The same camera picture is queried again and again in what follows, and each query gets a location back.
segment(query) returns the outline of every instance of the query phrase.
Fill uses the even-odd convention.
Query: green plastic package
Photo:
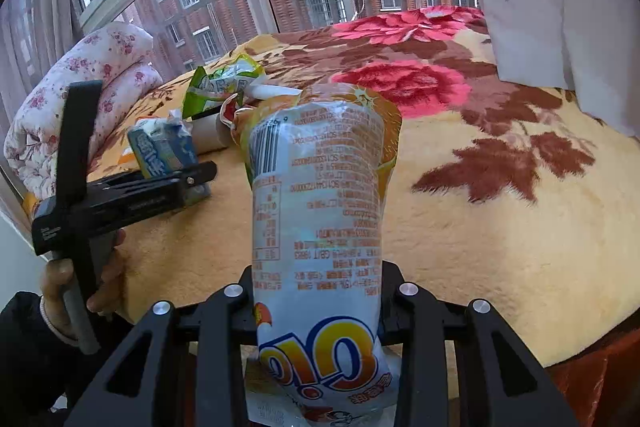
[[[264,68],[246,53],[241,53],[228,65],[207,74],[202,66],[196,68],[182,103],[182,118],[221,106],[234,93],[242,98],[245,86],[267,78]]]

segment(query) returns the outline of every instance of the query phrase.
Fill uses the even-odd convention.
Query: qoo logo
[[[342,360],[338,359],[338,349]],[[308,400],[322,396],[322,385],[334,391],[354,391],[378,371],[374,336],[353,317],[329,317],[312,328],[306,344],[293,333],[260,347],[260,361],[281,385],[293,385]]]

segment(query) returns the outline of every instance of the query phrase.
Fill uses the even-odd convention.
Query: white curtain
[[[27,95],[81,38],[78,9],[78,0],[4,0],[0,6],[0,144]],[[0,168],[20,187],[6,162]],[[2,174],[0,199],[0,217],[28,235],[29,222]]]
[[[479,0],[505,81],[575,90],[582,111],[640,136],[639,0]]]

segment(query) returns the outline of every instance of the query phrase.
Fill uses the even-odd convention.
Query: white wall
[[[0,215],[0,309],[17,291],[40,293],[45,263]]]

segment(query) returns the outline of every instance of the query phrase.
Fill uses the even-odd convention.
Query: blanket
[[[162,84],[158,72],[146,64],[152,47],[153,38],[141,28],[109,23],[70,49],[22,103],[4,140],[4,156],[36,198],[55,192],[56,153],[69,84],[103,83],[91,159],[131,106]]]
[[[270,83],[358,83],[399,106],[382,237],[384,258],[407,280],[456,303],[488,299],[543,365],[590,346],[640,306],[638,143],[582,113],[572,92],[501,81],[479,11],[427,8],[261,35],[207,71],[241,52]],[[189,81],[140,100],[90,178],[119,171],[128,126],[179,108]],[[201,160],[218,164],[212,197],[127,229],[133,319],[161,298],[206,299],[251,263],[252,196],[239,152]]]

